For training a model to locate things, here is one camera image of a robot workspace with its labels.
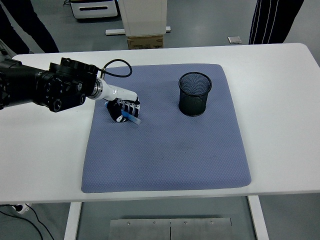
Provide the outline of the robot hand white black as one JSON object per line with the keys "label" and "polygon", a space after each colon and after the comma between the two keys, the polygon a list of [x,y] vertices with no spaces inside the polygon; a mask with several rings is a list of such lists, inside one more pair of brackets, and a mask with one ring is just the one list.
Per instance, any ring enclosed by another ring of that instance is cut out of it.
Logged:
{"label": "robot hand white black", "polygon": [[137,93],[118,86],[107,84],[100,80],[98,100],[106,100],[107,110],[111,118],[117,123],[135,120],[140,113],[140,101]]}

